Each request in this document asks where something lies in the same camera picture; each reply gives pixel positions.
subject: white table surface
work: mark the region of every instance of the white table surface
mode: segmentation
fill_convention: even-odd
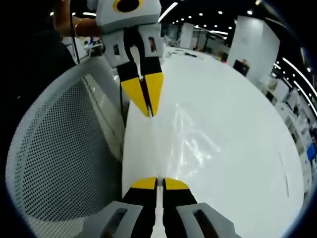
[[[197,202],[229,218],[241,237],[281,237],[304,194],[300,159],[286,125],[243,75],[188,52],[200,57],[165,59],[154,118],[130,105],[122,194],[141,178],[179,179]]]

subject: bracelet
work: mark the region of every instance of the bracelet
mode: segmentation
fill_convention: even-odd
[[[77,22],[77,24],[75,25],[75,27],[74,27],[74,33],[75,33],[75,36],[76,36],[77,38],[84,38],[84,37],[79,37],[79,36],[77,35],[76,28],[77,28],[77,26],[79,25],[79,23],[82,22],[82,21],[85,20],[85,19],[87,19],[87,18],[82,18],[82,19],[80,19],[80,20]]]

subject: white partition wall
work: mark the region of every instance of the white partition wall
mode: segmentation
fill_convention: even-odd
[[[293,91],[290,93],[290,96],[287,99],[287,104],[291,107],[291,109],[294,109],[294,107],[298,104],[298,92],[296,89],[293,89]]]
[[[274,90],[274,97],[278,101],[284,101],[289,91],[289,87],[284,83],[283,80],[279,79],[277,82],[276,89]]]
[[[220,52],[229,53],[230,48],[224,45],[224,41],[221,39],[209,39],[207,41],[207,47],[211,48],[213,53],[217,54]]]
[[[233,66],[236,60],[247,60],[250,81],[269,75],[279,50],[279,39],[262,20],[238,16],[233,42],[227,63]]]
[[[201,49],[204,48],[204,45],[205,45],[205,42],[206,42],[206,35],[207,35],[207,32],[201,30],[201,32],[199,34],[199,37],[198,37],[198,47],[201,48]]]
[[[189,23],[184,23],[182,26],[182,32],[180,35],[179,46],[182,48],[189,49],[191,46],[192,36],[194,31],[194,25]]]
[[[84,46],[83,46],[83,43],[81,42],[81,40],[78,38],[75,38],[75,42],[76,42],[76,47],[77,47],[79,58],[82,59],[83,57],[87,56],[87,52],[84,49]],[[74,50],[73,41],[72,41],[71,37],[64,37],[63,43],[65,45],[67,45],[67,48],[68,48],[69,52],[71,53],[72,57],[75,59],[75,61],[77,61],[76,53]]]
[[[305,112],[305,115],[311,121],[310,124],[313,125],[316,122],[316,118],[314,116],[314,113],[311,107],[308,106],[308,103],[306,102],[306,100],[304,99],[302,95],[299,96],[298,102],[299,102],[299,110],[303,110]]]
[[[168,26],[168,37],[172,42],[177,42],[178,26],[170,24]]]

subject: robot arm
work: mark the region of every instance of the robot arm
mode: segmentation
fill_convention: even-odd
[[[90,216],[77,236],[100,237],[241,238],[229,219],[206,203],[197,203],[185,183],[155,177],[132,184],[122,201]]]
[[[96,10],[105,57],[117,69],[123,90],[146,117],[155,116],[163,84],[159,0],[88,0],[87,6]],[[132,46],[140,53],[141,75],[130,52]]]

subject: perforated surface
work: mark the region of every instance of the perforated surface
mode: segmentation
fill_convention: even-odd
[[[6,182],[38,237],[74,237],[87,216],[120,198],[121,163],[109,150],[83,81],[65,92],[55,89],[22,119]]]

